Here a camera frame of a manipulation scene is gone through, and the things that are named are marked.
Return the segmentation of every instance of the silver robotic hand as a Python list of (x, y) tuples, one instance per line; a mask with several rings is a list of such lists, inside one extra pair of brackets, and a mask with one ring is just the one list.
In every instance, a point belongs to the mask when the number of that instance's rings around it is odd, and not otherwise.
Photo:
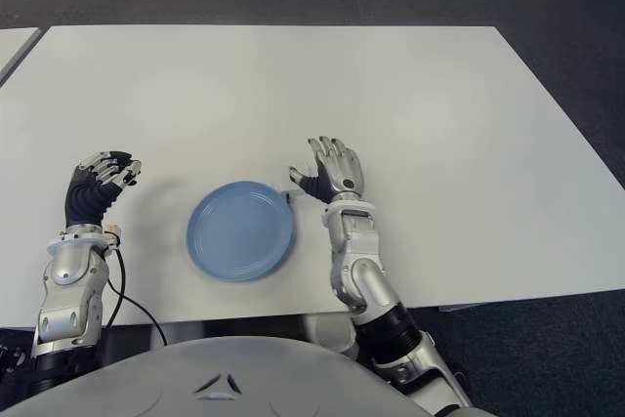
[(332, 289), (350, 309), (358, 344), (371, 354), (380, 376), (429, 412), (470, 407), (431, 336), (415, 326), (386, 278), (375, 207), (361, 200), (364, 179), (357, 155), (338, 139), (319, 140), (321, 145), (309, 139), (318, 176), (295, 168), (290, 176), (306, 193), (329, 204), (322, 222), (332, 245)]
[(358, 156), (338, 139), (320, 137), (319, 140), (321, 145), (316, 139), (309, 139), (318, 176), (305, 176), (291, 167), (291, 180), (326, 204), (335, 198), (360, 198), (364, 191), (364, 179)]
[(65, 230), (48, 246), (52, 261), (43, 274), (46, 297), (39, 311), (31, 357), (47, 372), (32, 394), (97, 367), (105, 256), (119, 245), (119, 228), (103, 231), (104, 212), (136, 183), (141, 162), (130, 153), (107, 151), (81, 161), (65, 197)]

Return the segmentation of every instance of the robot forearm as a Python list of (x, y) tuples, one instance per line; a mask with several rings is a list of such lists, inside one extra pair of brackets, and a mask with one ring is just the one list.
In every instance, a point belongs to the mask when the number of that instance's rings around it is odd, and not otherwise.
[(119, 245), (119, 228), (102, 229), (104, 212), (135, 183), (141, 162), (129, 153), (99, 152), (75, 169), (65, 199), (66, 229), (48, 246), (52, 261), (43, 274), (46, 296), (31, 356), (41, 379), (36, 394), (97, 367), (108, 281), (104, 258)]
[(332, 288), (350, 308), (358, 343), (372, 355), (378, 374), (397, 388), (410, 388), (422, 406), (426, 396), (427, 410), (471, 406), (432, 338), (415, 326), (386, 278), (374, 206), (339, 197), (323, 223), (332, 244)]

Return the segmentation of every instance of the robot chest logo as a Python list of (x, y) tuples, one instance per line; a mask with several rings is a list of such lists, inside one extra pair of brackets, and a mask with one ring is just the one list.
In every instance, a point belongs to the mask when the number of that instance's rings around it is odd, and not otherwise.
[(232, 375), (224, 376), (220, 373), (200, 386), (193, 394), (200, 400), (236, 400), (242, 392)]

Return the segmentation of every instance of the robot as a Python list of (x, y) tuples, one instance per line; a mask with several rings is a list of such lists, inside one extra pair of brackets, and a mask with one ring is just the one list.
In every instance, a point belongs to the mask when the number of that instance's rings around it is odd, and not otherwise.
[(291, 167), (290, 178), (328, 204), (322, 222), (332, 247), (332, 289), (349, 308), (375, 374), (313, 344), (260, 337), (188, 341), (99, 368), (104, 259), (120, 242), (119, 229), (103, 229), (102, 220), (141, 173), (129, 153), (101, 152), (75, 168), (65, 230), (48, 247), (31, 397), (2, 415), (492, 417), (472, 407), (387, 280), (356, 153), (339, 139), (309, 144), (317, 176)]

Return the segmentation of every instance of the gray carpet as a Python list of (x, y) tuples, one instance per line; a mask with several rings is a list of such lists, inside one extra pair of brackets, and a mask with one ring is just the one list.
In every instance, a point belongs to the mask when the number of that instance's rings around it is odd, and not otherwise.
[[(625, 183), (625, 0), (0, 0), (0, 27), (133, 22), (494, 25)], [(617, 416), (624, 307), (621, 291), (416, 317), (486, 409)]]

